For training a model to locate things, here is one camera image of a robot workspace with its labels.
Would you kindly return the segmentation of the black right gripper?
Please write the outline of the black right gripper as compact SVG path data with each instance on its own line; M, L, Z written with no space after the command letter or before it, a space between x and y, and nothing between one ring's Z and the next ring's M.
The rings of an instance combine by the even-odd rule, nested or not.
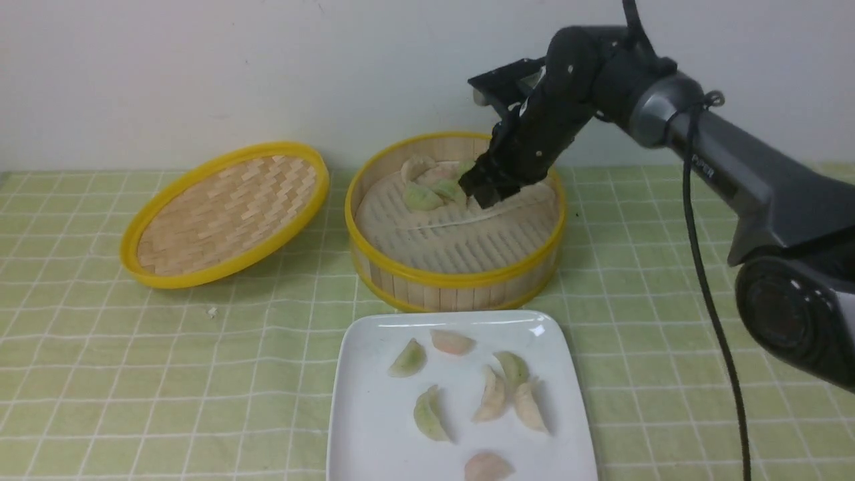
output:
M532 94L498 122L488 150L459 186L488 209L542 182L593 116L592 107L570 98Z

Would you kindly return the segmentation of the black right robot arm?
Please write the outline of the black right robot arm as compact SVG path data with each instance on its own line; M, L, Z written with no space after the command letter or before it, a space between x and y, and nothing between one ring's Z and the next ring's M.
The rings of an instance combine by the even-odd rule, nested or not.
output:
M546 178L590 119L668 148L738 222L727 262L752 338L781 361L854 387L854 189L773 149L709 108L720 98L632 27L556 33L544 57L468 80L500 115L464 192L489 208Z

